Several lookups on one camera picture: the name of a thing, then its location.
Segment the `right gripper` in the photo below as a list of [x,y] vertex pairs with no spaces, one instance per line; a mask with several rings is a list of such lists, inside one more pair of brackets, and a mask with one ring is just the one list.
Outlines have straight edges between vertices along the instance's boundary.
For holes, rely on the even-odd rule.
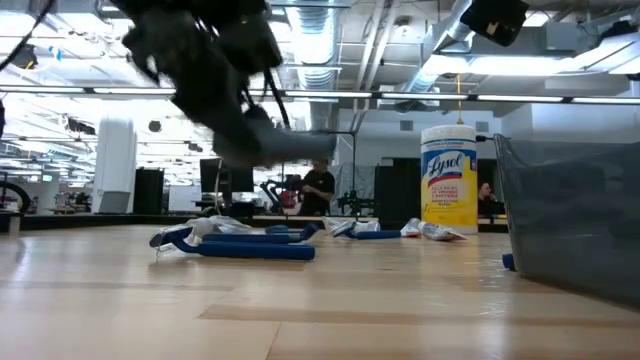
[[528,10],[523,0],[473,0],[460,21],[476,34],[508,47],[518,37]]

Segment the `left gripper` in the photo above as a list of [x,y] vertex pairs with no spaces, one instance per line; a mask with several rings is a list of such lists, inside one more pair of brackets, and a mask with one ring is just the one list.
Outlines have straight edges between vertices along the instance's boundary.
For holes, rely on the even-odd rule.
[[259,104],[243,113],[248,78],[283,62],[268,23],[266,0],[113,0],[133,21],[122,39],[134,66],[153,82],[169,78],[171,101],[209,128],[225,161],[252,161],[261,151],[255,131],[272,129]]

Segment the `bright ceiling light panel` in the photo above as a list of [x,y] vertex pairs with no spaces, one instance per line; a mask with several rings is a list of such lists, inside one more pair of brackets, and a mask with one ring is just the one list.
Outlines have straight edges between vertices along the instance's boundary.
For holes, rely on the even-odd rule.
[[528,56],[432,55],[422,66],[423,75],[476,74],[490,76],[551,76],[572,71],[572,58]]

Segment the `black monitor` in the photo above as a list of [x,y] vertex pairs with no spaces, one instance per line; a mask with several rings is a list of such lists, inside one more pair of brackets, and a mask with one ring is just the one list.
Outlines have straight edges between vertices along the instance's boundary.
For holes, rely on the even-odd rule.
[[205,193],[253,192],[253,169],[229,166],[220,158],[200,160],[201,190]]

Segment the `person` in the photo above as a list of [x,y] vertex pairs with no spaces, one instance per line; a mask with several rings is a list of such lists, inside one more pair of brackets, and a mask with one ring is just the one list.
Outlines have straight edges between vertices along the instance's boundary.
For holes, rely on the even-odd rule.
[[325,216],[329,213],[334,197],[335,178],[329,172],[328,160],[315,160],[312,169],[304,176],[300,190],[302,203],[300,216]]
[[505,215],[506,208],[493,193],[489,183],[482,183],[478,192],[478,215],[483,218]]

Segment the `long ceiling light strip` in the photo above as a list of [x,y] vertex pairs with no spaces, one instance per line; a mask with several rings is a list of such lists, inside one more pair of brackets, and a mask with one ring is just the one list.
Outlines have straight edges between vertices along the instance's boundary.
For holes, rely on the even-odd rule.
[[[2,93],[28,93],[51,95],[131,95],[137,97],[168,97],[175,93],[172,88],[141,87],[75,87],[75,86],[24,86],[0,85]],[[276,94],[286,98],[302,99],[364,99],[398,101],[470,101],[508,103],[550,103],[572,105],[621,105],[640,106],[640,97],[570,97],[503,94],[457,94],[457,93],[402,93],[379,91],[325,91],[325,90],[277,90]]]

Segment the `black cabinet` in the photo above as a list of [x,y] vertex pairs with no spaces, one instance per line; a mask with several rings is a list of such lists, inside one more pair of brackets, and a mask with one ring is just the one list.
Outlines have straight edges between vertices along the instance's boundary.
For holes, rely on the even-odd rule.
[[138,168],[135,178],[133,212],[138,215],[160,215],[163,191],[163,170]]

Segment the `white building column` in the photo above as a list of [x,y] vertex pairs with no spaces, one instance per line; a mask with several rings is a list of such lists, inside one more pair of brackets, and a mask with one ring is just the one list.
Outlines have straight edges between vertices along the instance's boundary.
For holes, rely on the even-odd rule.
[[103,100],[93,179],[91,208],[93,213],[98,213],[101,197],[105,191],[129,192],[130,199],[126,213],[132,210],[136,152],[137,132],[132,107],[124,100]]

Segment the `grey floor box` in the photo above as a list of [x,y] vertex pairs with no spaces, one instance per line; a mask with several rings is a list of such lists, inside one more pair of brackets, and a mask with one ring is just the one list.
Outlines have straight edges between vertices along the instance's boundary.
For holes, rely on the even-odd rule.
[[100,214],[125,214],[128,211],[130,193],[105,191],[98,207]]

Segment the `black partition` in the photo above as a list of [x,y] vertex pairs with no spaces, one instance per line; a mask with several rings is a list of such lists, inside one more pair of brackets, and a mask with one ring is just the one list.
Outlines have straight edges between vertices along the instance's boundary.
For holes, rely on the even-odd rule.
[[374,200],[382,223],[420,217],[420,160],[387,158],[375,170]]

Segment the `Lysol wipes canister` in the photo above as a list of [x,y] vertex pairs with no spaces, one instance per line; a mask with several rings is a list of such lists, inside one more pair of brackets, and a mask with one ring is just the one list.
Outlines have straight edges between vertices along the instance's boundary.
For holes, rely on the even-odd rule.
[[440,125],[421,134],[421,214],[463,235],[478,233],[476,132]]

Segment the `dark smoke plastic bin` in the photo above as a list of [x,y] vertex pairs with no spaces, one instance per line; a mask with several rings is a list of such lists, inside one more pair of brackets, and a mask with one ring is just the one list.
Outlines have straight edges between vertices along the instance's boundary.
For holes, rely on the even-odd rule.
[[640,142],[493,141],[511,267],[640,310]]

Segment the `silver slanted air duct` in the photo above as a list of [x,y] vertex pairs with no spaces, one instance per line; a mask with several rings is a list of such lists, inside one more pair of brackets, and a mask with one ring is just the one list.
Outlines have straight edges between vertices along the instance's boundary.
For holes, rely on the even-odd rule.
[[432,92],[445,74],[472,73],[472,64],[488,54],[473,54],[476,33],[461,18],[473,0],[455,0],[448,17],[430,25],[421,44],[421,60],[415,74],[399,89],[404,93]]

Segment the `silver ribbed air duct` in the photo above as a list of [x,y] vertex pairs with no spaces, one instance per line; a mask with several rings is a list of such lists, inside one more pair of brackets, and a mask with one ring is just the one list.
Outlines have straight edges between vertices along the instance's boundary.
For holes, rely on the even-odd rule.
[[[337,70],[335,64],[338,10],[334,0],[292,0],[293,6],[285,13],[292,32],[295,61],[301,65],[297,70],[301,90],[319,94],[336,89]],[[334,118],[333,103],[328,98],[307,97],[310,110],[309,129],[314,137],[327,143],[328,154],[336,147],[336,134],[329,134]]]

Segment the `thin black rig frame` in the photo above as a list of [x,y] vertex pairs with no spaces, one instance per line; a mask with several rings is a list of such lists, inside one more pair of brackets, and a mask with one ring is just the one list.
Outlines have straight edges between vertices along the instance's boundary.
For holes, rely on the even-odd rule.
[[344,131],[338,133],[338,141],[336,147],[336,157],[339,164],[348,163],[351,169],[351,186],[348,191],[345,204],[350,207],[350,215],[358,218],[358,210],[356,209],[356,154],[357,154],[357,133],[353,131]]

